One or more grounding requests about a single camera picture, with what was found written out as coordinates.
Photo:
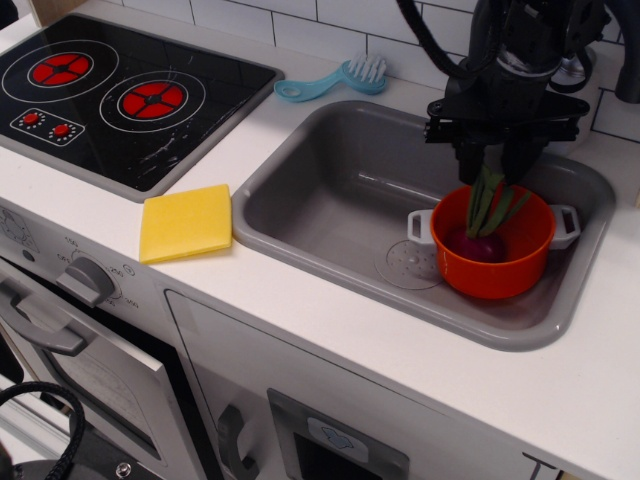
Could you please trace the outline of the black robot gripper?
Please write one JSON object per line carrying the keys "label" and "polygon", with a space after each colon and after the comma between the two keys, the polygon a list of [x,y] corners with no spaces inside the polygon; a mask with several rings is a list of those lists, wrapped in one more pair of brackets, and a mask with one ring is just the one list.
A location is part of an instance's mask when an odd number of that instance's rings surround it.
{"label": "black robot gripper", "polygon": [[434,62],[448,77],[445,97],[427,107],[428,143],[454,146],[458,177],[474,184],[487,145],[504,144],[501,167],[507,185],[522,180],[550,142],[573,141],[589,104],[572,95],[578,84],[553,85],[561,57],[498,54]]}

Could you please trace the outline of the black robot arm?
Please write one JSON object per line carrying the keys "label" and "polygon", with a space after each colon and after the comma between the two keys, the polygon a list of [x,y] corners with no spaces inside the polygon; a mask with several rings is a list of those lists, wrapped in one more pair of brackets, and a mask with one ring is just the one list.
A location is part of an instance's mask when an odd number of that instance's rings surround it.
{"label": "black robot arm", "polygon": [[552,77],[563,59],[584,55],[609,22],[601,1],[480,1],[469,50],[454,62],[438,45],[414,2],[398,4],[433,64],[445,95],[427,108],[428,143],[448,143],[465,184],[478,177],[489,145],[502,148],[502,171],[519,181],[551,142],[577,138],[588,104]]}

